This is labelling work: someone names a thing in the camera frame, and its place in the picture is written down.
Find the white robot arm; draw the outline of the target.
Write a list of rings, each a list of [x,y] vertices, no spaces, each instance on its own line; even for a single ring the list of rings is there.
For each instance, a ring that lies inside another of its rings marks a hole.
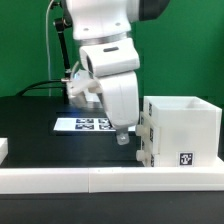
[[[129,142],[128,129],[138,123],[139,98],[135,70],[139,55],[130,36],[131,24],[158,18],[170,0],[65,0],[73,39],[88,78],[71,78],[70,99],[88,90],[101,96],[117,142]]]

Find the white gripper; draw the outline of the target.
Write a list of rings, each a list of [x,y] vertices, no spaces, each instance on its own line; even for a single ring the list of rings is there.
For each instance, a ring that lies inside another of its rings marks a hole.
[[[128,127],[139,119],[138,83],[136,74],[125,72],[99,79],[103,107],[112,126],[117,129],[119,145],[129,143]]]

